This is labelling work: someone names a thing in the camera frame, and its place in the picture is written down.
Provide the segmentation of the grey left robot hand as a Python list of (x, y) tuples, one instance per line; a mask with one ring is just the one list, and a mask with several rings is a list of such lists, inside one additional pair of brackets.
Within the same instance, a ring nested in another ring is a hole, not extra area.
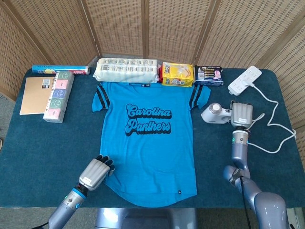
[(95, 190), (107, 176), (115, 170), (113, 160), (108, 156), (98, 155), (92, 159), (79, 177), (79, 183), (89, 191)]

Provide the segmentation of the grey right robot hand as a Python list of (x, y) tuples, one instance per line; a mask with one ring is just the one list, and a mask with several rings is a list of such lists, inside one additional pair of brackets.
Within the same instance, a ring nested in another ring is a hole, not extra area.
[(251, 126), (253, 122), (253, 106), (251, 104), (232, 100), (230, 109), (232, 110), (230, 123), (235, 130), (246, 130)]

